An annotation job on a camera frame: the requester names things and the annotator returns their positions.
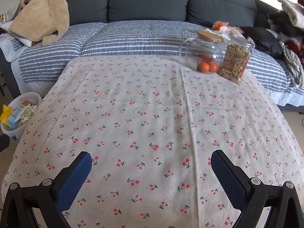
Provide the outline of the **cherry print tablecloth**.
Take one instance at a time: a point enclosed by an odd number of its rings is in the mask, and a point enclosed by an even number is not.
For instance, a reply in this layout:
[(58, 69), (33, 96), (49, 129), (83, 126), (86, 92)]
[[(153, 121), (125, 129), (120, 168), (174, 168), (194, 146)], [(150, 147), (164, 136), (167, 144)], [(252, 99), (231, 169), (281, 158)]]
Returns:
[(71, 227), (232, 227), (239, 212), (212, 171), (217, 149), (265, 184), (293, 182), (303, 198), (301, 148), (250, 71), (236, 84), (171, 57), (77, 58), (29, 121), (1, 197), (87, 151), (92, 170), (64, 213)]

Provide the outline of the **beige fleece blanket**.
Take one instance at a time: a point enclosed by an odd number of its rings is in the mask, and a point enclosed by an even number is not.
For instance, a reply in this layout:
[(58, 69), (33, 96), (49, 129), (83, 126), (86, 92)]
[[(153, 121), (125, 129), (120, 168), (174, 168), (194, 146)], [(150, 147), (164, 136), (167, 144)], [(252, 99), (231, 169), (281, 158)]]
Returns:
[(69, 26), (66, 0), (20, 0), (17, 16), (9, 23), (8, 31), (47, 46), (60, 40)]

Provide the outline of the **orange tangerine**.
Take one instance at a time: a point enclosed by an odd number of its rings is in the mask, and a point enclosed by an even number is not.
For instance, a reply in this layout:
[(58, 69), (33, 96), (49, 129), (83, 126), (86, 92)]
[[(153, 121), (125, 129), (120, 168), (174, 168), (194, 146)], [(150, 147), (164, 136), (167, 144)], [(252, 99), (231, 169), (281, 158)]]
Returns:
[(207, 72), (209, 72), (210, 66), (209, 66), (209, 64), (206, 63), (206, 62), (200, 62), (200, 63), (198, 64), (198, 69), (199, 69), (199, 71), (202, 72), (202, 73), (207, 73)]
[(209, 65), (209, 72), (212, 72), (212, 73), (216, 73), (218, 68), (219, 68), (219, 65), (215, 62), (209, 62), (208, 63)]

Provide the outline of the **dark grey sofa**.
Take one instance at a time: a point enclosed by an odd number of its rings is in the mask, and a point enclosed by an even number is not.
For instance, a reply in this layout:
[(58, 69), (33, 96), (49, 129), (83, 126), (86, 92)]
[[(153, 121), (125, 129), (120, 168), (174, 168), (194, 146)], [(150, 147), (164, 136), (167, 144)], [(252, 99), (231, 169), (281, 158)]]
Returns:
[(255, 0), (66, 0), (70, 26), (120, 21), (177, 21), (202, 26), (216, 21), (253, 27), (258, 13)]

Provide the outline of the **snack bags on sofa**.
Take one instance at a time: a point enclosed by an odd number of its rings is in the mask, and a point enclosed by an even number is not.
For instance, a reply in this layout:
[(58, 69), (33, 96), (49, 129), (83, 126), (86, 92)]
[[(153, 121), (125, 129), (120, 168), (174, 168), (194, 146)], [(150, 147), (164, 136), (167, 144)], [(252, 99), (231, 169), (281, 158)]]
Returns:
[(217, 21), (212, 25), (211, 29), (207, 28), (206, 31), (220, 36), (223, 42), (229, 42), (232, 36), (239, 36), (252, 42), (251, 37), (246, 36), (242, 28), (229, 26), (228, 22)]

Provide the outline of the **light blue carton box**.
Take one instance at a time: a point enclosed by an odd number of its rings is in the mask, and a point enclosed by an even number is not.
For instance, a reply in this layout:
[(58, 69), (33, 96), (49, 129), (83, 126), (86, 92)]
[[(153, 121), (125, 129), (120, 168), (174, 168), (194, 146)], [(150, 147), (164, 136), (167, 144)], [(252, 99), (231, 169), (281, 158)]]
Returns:
[(32, 103), (28, 100), (25, 100), (24, 102), (22, 102), (21, 104), (19, 104), (19, 106), (14, 110), (13, 114), (8, 118), (8, 124), (9, 124), (9, 128), (11, 130), (15, 130), (20, 122), (20, 115), (21, 112), (28, 106), (28, 105), (32, 105)]

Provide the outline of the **white patterned trash bin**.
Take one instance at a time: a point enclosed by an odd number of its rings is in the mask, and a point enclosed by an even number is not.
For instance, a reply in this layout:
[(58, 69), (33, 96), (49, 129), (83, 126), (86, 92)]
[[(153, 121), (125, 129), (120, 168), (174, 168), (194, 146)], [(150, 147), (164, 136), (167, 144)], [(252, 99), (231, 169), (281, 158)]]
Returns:
[(8, 135), (14, 141), (19, 141), (32, 115), (26, 114), (26, 108), (37, 107), (41, 103), (41, 96), (35, 92), (28, 92), (15, 98), (8, 108), (13, 113), (8, 117), (6, 125), (1, 121), (3, 134)]

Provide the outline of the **white paper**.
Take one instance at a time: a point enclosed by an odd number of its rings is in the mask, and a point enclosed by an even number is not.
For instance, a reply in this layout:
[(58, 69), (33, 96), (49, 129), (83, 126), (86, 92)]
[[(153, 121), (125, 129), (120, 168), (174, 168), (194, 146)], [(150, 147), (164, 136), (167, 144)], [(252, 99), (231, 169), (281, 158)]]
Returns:
[(20, 121), (24, 124), (31, 119), (37, 109), (37, 105), (28, 105), (20, 115)]

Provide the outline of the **glass jug with cork lid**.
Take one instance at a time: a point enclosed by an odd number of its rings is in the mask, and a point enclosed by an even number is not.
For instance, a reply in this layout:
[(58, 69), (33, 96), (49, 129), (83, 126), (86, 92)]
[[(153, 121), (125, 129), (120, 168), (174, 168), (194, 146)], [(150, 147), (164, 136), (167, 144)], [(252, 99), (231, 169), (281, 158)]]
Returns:
[(221, 37), (204, 30), (198, 30), (196, 34), (196, 37), (188, 38), (180, 44), (179, 56), (184, 58), (184, 63), (188, 68), (200, 72), (198, 64), (202, 62), (202, 57), (207, 55), (212, 58), (212, 62), (218, 64), (219, 69), (224, 58), (220, 48), (223, 43)]

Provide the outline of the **yellow snack wrapper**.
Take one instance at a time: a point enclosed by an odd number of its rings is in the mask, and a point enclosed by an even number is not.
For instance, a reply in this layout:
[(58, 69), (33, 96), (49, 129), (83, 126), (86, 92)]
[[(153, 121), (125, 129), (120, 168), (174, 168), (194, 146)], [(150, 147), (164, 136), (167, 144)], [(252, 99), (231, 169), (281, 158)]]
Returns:
[(9, 126), (8, 124), (8, 118), (13, 114), (14, 110), (11, 109), (10, 107), (6, 106), (5, 104), (3, 105), (3, 112), (0, 116), (0, 121), (6, 125)]

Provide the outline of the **glass jar of seeds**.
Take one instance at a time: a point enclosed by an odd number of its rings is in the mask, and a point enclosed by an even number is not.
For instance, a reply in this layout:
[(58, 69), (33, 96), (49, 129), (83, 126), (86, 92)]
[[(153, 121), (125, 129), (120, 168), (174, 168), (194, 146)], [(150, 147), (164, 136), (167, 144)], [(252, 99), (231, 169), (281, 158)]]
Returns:
[(246, 38), (232, 36), (217, 73), (227, 80), (239, 83), (254, 48), (255, 44)]

